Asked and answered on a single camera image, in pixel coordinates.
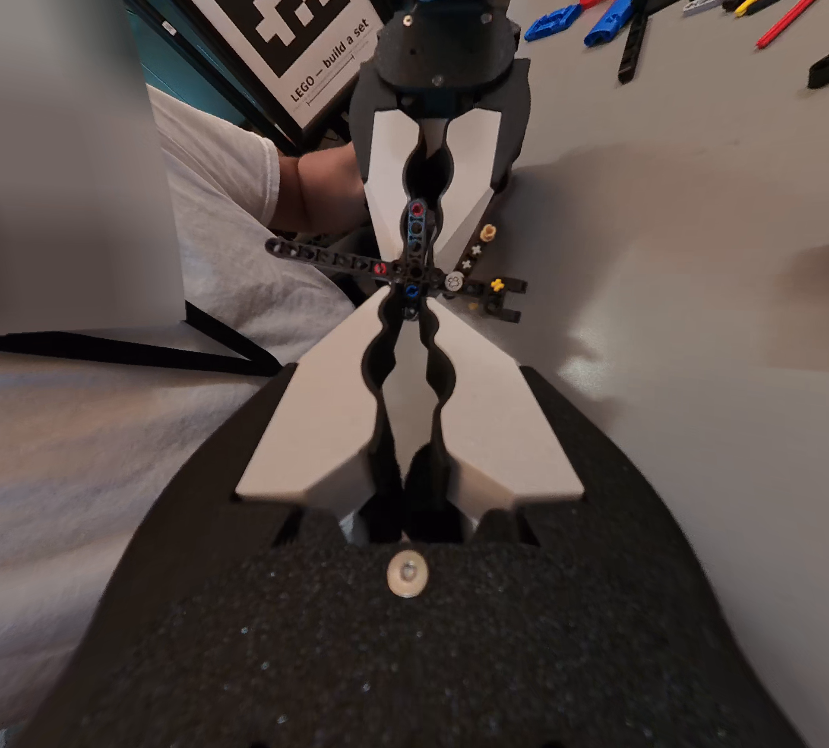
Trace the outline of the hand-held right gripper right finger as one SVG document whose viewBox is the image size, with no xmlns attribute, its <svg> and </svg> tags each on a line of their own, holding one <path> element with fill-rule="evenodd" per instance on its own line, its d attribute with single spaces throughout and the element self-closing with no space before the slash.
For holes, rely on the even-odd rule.
<svg viewBox="0 0 829 748">
<path fill-rule="evenodd" d="M 426 306 L 453 375 L 439 415 L 450 502 L 479 522 L 492 509 L 581 499 L 584 485 L 518 362 L 436 299 Z"/>
</svg>

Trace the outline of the black lego beam assembly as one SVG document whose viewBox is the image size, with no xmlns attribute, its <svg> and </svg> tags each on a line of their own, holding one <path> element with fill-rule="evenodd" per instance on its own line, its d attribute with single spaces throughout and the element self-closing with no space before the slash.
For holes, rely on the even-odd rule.
<svg viewBox="0 0 829 748">
<path fill-rule="evenodd" d="M 480 234 L 472 236 L 459 263 L 448 270 L 437 265 L 437 233 L 439 208 L 432 208 L 424 199 L 411 199 L 405 212 L 401 237 L 402 254 L 395 260 L 359 253 L 334 252 L 329 247 L 314 246 L 271 237 L 265 250 L 286 261 L 302 262 L 348 277 L 370 277 L 392 288 L 402 303 L 403 319 L 414 320 L 425 310 L 428 298 L 461 297 L 471 303 L 471 310 L 508 324 L 518 324 L 522 313 L 505 306 L 510 294 L 526 293 L 525 281 L 511 277 L 478 280 L 472 277 L 487 242 Z"/>
</svg>

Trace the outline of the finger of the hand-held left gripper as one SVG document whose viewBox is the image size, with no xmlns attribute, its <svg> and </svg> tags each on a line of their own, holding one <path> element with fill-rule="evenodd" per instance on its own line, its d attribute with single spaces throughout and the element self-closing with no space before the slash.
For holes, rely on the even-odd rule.
<svg viewBox="0 0 829 748">
<path fill-rule="evenodd" d="M 431 263 L 457 263 L 481 243 L 482 220 L 494 193 L 492 171 L 502 114 L 474 108 L 453 120 L 425 118 L 428 150 L 446 148 L 449 183 L 440 195 L 441 227 L 431 246 Z"/>
<path fill-rule="evenodd" d="M 403 111 L 375 113 L 365 193 L 380 259 L 387 276 L 408 282 L 409 194 L 405 169 L 417 149 L 420 127 Z"/>
</svg>

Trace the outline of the person's left forearm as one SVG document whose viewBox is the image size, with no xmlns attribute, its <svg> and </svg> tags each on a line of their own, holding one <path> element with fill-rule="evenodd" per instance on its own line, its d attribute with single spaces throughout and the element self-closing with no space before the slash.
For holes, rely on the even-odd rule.
<svg viewBox="0 0 829 748">
<path fill-rule="evenodd" d="M 274 232 L 348 234 L 369 219 L 364 183 L 353 143 L 300 157 L 279 157 Z"/>
</svg>

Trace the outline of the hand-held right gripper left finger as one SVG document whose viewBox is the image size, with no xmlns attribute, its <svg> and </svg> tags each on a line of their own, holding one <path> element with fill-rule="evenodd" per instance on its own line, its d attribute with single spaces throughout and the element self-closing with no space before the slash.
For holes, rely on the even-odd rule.
<svg viewBox="0 0 829 748">
<path fill-rule="evenodd" d="M 298 361 L 235 494 L 337 518 L 402 492 L 382 387 L 396 366 L 399 292 L 379 288 Z"/>
</svg>

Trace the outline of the black stand frame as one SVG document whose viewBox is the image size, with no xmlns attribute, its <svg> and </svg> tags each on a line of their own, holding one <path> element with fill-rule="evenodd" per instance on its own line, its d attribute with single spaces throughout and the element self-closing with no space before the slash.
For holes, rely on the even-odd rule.
<svg viewBox="0 0 829 748">
<path fill-rule="evenodd" d="M 63 360 L 80 360 L 130 367 L 220 372 L 234 376 L 273 378 L 283 365 L 266 349 L 205 311 L 185 304 L 185 323 L 232 356 L 107 339 L 72 332 L 31 332 L 2 335 L 1 351 Z"/>
</svg>

